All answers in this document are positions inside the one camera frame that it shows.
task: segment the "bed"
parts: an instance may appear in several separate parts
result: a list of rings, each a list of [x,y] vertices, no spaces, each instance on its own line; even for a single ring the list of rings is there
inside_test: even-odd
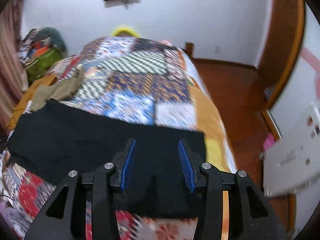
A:
[[[57,82],[84,68],[82,87],[62,103],[92,114],[127,122],[200,130],[205,134],[206,161],[222,171],[236,172],[226,131],[191,59],[170,41],[133,37],[100,37],[78,55],[52,66],[47,75]],[[25,114],[32,114],[30,104]],[[55,185],[0,155],[0,213],[21,239],[55,189]],[[197,218],[152,219],[116,212],[122,240],[192,239]],[[87,202],[86,238],[92,239],[91,203]],[[224,192],[223,234],[228,239],[228,194]]]

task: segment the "pink curtain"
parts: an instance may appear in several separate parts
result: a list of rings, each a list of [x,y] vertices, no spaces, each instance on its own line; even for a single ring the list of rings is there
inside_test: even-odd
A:
[[[15,106],[28,89],[27,73],[18,60],[23,0],[10,0],[0,14],[0,124],[5,130]]]

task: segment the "green cloth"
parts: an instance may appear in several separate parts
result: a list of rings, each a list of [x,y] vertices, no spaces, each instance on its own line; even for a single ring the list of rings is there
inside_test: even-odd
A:
[[[60,83],[51,86],[41,85],[36,90],[31,104],[31,111],[37,111],[45,106],[46,100],[55,99],[57,101],[70,99],[81,87],[84,69],[76,69],[72,77],[64,79]]]

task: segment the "yellow round object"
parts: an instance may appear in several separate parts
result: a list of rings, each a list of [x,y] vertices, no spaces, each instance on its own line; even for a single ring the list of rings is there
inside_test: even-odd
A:
[[[127,33],[132,37],[140,38],[140,35],[136,31],[126,26],[116,28],[113,33],[111,33],[111,36],[119,36],[121,33]]]

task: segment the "black cable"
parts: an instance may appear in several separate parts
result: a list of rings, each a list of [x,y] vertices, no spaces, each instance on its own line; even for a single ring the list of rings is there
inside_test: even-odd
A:
[[[13,198],[11,198],[11,197],[9,197],[9,196],[7,196],[7,195],[0,194],[0,196],[10,198],[12,201],[14,201]]]

